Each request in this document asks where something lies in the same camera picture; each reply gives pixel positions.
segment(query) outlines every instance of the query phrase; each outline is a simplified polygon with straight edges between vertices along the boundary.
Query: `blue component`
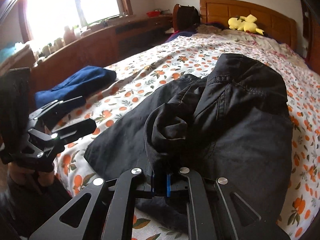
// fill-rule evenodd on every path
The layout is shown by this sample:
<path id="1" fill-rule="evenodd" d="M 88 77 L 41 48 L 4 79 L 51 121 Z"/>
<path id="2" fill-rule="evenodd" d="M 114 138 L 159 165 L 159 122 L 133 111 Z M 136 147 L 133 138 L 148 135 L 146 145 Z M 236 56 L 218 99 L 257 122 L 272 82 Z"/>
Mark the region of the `blue component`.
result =
<path id="1" fill-rule="evenodd" d="M 167 197 L 171 196 L 171 174 L 167 174 Z"/>
<path id="2" fill-rule="evenodd" d="M 154 183 L 155 183 L 154 179 L 155 179 L 155 175 L 152 173 L 152 175 L 151 175 L 151 185 L 154 185 Z M 154 196 L 155 195 L 155 188 L 151 187 L 151 191 L 152 191 L 152 196 Z"/>

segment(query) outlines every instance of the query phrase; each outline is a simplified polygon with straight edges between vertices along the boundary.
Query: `black jacket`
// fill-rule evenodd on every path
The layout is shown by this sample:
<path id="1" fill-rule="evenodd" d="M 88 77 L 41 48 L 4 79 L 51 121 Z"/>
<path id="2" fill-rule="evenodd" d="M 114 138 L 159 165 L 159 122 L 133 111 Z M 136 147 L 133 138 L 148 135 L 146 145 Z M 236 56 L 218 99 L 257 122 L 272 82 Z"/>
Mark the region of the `black jacket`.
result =
<path id="1" fill-rule="evenodd" d="M 147 156 L 155 174 L 184 166 L 206 178 L 226 177 L 276 222 L 292 167 L 286 102 L 278 73 L 243 55 L 223 54 L 207 77 L 184 75 L 158 88 L 99 135 L 85 158 L 106 180 L 145 168 Z M 174 223 L 157 201 L 139 204 Z"/>

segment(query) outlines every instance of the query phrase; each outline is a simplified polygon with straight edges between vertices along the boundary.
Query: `blue clothing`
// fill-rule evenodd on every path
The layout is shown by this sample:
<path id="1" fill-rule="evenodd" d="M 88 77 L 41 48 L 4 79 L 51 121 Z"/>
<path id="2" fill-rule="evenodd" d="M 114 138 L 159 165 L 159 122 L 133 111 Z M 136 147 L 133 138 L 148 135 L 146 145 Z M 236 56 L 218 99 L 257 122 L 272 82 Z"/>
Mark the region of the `blue clothing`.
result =
<path id="1" fill-rule="evenodd" d="M 192 30 L 192 31 L 183 31 L 183 32 L 179 32 L 179 33 L 174 33 L 170 36 L 170 38 L 165 42 L 170 42 L 175 40 L 176 38 L 178 38 L 179 36 L 184 36 L 184 37 L 191 37 L 193 34 L 196 34 L 196 30 Z"/>
<path id="2" fill-rule="evenodd" d="M 36 107 L 40 108 L 54 100 L 87 97 L 116 79 L 116 72 L 101 67 L 87 66 L 65 81 L 46 91 L 35 93 Z"/>

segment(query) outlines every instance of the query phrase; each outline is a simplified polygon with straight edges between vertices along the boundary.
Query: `orange print bedsheet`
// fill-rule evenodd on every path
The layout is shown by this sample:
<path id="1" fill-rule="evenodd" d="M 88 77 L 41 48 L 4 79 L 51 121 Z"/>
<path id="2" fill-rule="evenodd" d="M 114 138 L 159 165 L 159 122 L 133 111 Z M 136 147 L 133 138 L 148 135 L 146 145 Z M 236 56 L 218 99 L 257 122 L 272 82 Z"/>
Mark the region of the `orange print bedsheet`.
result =
<path id="1" fill-rule="evenodd" d="M 83 155 L 102 131 L 171 80 L 185 73 L 208 75 L 222 53 L 239 53 L 259 60 L 280 73 L 285 81 L 294 127 L 292 174 L 277 223 L 291 239 L 299 239 L 320 207 L 320 77 L 286 44 L 253 34 L 227 30 L 219 35 L 179 37 L 108 66 L 117 72 L 117 81 L 59 123 L 61 127 L 84 118 L 93 118 L 97 123 L 93 134 L 67 145 L 55 160 L 56 176 L 66 190 L 74 196 L 97 177 Z M 136 210 L 132 238 L 185 240 L 188 236 L 164 228 Z"/>

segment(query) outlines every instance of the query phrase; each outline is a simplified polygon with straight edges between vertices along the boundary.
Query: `bottle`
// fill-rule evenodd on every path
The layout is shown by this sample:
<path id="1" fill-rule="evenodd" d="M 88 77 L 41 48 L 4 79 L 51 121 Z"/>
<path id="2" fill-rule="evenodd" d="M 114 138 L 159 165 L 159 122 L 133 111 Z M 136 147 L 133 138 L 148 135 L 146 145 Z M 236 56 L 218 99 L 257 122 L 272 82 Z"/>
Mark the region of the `bottle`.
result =
<path id="1" fill-rule="evenodd" d="M 48 45 L 45 45 L 42 48 L 42 53 L 44 54 L 45 57 L 48 57 L 50 55 L 50 50 L 49 50 L 49 46 Z"/>
<path id="2" fill-rule="evenodd" d="M 50 54 L 53 54 L 54 52 L 57 51 L 55 45 L 52 45 L 51 43 L 49 43 L 48 46 L 49 46 Z"/>
<path id="3" fill-rule="evenodd" d="M 76 36 L 76 39 L 80 39 L 80 34 L 81 34 L 81 28 L 79 28 L 79 25 L 75 26 L 75 30 L 74 30 L 74 33 L 75 33 L 75 36 Z"/>
<path id="4" fill-rule="evenodd" d="M 62 42 L 62 38 L 57 38 L 55 41 L 54 41 L 54 46 L 56 47 L 56 49 L 62 49 L 63 47 L 63 42 Z"/>
<path id="5" fill-rule="evenodd" d="M 76 35 L 75 35 L 75 30 L 72 27 L 72 29 L 70 30 L 69 26 L 65 26 L 64 27 L 64 35 L 63 35 L 63 40 L 64 40 L 64 44 L 68 45 L 69 43 L 75 41 Z"/>

